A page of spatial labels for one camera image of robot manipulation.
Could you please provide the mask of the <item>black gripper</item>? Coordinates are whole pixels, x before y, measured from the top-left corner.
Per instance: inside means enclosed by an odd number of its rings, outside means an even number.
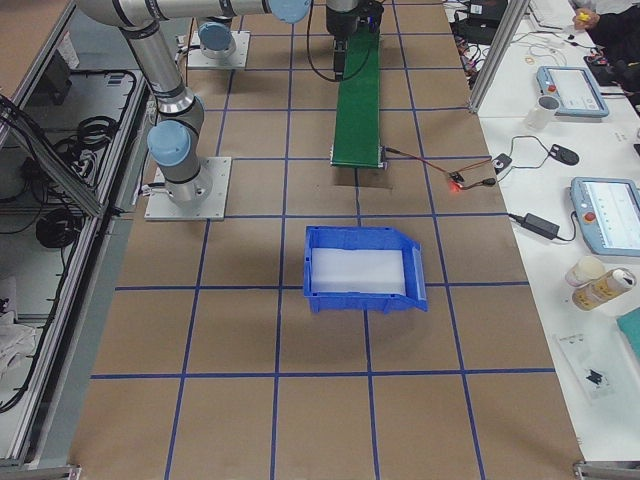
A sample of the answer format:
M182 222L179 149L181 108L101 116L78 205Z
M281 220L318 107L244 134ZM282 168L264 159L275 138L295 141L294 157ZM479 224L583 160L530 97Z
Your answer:
M357 30L358 0L327 0L326 29L333 41L333 73L335 81L342 81L345 72L347 41Z

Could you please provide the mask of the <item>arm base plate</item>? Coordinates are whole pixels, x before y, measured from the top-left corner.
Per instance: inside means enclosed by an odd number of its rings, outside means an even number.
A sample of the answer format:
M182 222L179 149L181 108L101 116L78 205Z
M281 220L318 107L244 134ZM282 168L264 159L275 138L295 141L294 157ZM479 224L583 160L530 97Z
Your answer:
M223 221L225 218L231 157L199 157L199 174L190 182L167 182L159 167L148 189L145 219L149 221Z
M249 31L232 31L233 48L229 51L211 51L200 48L197 31L193 32L187 56L188 68L194 70L237 70L247 64L250 44Z

